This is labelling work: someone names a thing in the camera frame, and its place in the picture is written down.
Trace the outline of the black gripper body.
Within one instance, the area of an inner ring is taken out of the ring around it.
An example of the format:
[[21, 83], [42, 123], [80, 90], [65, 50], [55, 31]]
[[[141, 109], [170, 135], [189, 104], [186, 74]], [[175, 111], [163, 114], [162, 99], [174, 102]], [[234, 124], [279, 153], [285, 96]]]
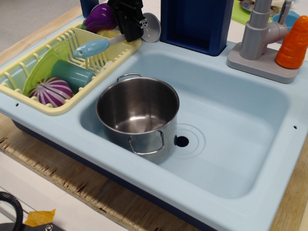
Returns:
[[142, 0], [109, 0], [107, 2], [108, 6], [113, 9], [123, 9], [127, 13], [128, 17], [134, 17], [141, 20], [143, 2]]

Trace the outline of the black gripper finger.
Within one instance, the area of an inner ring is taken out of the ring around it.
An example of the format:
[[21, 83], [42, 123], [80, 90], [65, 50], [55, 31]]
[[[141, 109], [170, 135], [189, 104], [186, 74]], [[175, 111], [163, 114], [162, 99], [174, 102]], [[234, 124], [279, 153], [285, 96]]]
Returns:
[[141, 20], [128, 17], [125, 20], [124, 35], [127, 42], [132, 42], [143, 36], [143, 29], [148, 26], [147, 19], [143, 16]]
[[120, 29], [120, 32], [124, 35], [127, 34], [127, 28], [126, 28], [126, 18], [127, 13], [123, 9], [113, 9], [115, 20], [117, 23], [118, 28]]

